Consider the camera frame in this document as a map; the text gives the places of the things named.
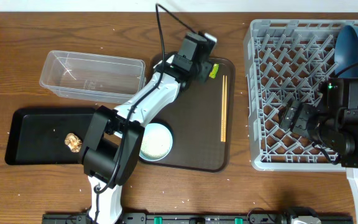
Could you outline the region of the blue plate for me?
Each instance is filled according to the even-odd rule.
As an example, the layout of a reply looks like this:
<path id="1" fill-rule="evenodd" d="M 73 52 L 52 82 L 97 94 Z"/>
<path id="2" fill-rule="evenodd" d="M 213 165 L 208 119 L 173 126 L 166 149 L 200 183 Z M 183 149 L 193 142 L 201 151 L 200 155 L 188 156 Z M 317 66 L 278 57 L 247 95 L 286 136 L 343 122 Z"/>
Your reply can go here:
<path id="1" fill-rule="evenodd" d="M 344 26 L 338 34 L 334 61 L 335 77 L 358 78 L 358 26 Z"/>

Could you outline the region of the green snack wrapper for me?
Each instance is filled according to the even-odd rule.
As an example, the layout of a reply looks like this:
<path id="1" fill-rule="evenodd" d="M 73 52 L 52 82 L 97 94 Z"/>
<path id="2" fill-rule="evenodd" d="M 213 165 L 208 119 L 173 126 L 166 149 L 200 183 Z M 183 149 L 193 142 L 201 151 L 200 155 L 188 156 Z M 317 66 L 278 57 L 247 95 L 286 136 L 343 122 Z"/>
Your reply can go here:
<path id="1" fill-rule="evenodd" d="M 216 78 L 216 74 L 217 74 L 218 70 L 219 70 L 219 65 L 217 63 L 215 63 L 212 67 L 211 72 L 209 73 L 209 77 Z"/>

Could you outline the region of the brown food scrap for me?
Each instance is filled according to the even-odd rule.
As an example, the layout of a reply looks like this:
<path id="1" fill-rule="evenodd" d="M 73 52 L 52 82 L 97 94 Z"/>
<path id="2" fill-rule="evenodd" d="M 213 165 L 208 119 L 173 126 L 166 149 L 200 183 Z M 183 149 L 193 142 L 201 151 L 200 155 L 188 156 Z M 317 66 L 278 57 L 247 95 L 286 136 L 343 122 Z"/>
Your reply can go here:
<path id="1" fill-rule="evenodd" d="M 73 133 L 67 134 L 65 145 L 69 147 L 71 152 L 78 153 L 82 147 L 82 140 Z"/>

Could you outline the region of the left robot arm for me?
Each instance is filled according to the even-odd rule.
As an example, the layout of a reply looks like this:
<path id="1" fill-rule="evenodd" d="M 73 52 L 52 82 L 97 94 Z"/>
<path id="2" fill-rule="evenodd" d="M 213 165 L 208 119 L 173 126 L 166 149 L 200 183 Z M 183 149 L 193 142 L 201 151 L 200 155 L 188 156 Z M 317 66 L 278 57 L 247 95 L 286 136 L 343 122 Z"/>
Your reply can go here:
<path id="1" fill-rule="evenodd" d="M 163 55 L 148 84 L 131 99 L 113 110 L 100 106 L 94 112 L 78 158 L 92 188 L 88 223 L 119 220 L 122 186 L 136 167 L 145 127 L 193 80 L 208 79 L 217 42 L 208 33 L 187 33 L 180 50 Z"/>

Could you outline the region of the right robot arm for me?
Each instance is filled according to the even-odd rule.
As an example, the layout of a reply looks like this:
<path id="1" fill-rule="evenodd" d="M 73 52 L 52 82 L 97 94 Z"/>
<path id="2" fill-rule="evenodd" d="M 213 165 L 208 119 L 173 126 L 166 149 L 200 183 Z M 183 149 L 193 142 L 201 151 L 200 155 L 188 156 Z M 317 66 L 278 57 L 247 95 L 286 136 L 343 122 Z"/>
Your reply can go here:
<path id="1" fill-rule="evenodd" d="M 358 78 L 330 78 L 321 85 L 317 106 L 291 100 L 279 112 L 279 127 L 307 138 L 332 164 L 346 170 L 358 222 Z"/>

